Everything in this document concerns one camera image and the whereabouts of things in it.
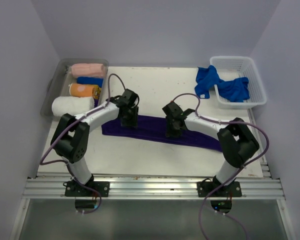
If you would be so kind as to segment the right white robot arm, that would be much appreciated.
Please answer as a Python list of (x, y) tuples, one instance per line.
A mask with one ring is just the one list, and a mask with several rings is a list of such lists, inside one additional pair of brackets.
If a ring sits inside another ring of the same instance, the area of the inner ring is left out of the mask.
[(246, 123), (235, 118), (222, 125), (216, 119), (198, 115), (194, 109), (182, 110), (174, 101), (162, 108), (166, 119), (166, 134), (178, 138), (183, 131), (201, 133), (217, 140), (221, 147), (224, 162), (213, 177), (213, 192), (225, 196), (231, 190), (235, 174), (260, 149), (260, 145)]

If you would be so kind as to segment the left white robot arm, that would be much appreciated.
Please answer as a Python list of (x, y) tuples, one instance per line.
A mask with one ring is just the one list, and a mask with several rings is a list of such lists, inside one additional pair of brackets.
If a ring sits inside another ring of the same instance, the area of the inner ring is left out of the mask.
[(82, 196), (93, 193), (93, 174), (88, 169), (85, 154), (90, 132), (113, 120), (121, 126), (136, 128), (140, 98), (137, 93), (125, 89), (123, 94), (108, 98), (100, 106), (78, 115), (64, 114), (57, 125), (50, 148), (66, 163), (76, 190)]

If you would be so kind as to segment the orange polka dot towel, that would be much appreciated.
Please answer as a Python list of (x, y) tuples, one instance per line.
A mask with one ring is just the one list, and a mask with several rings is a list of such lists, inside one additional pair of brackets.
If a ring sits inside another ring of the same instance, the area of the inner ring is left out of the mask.
[(69, 94), (73, 97), (93, 97), (98, 99), (102, 88), (98, 85), (72, 83), (69, 85)]

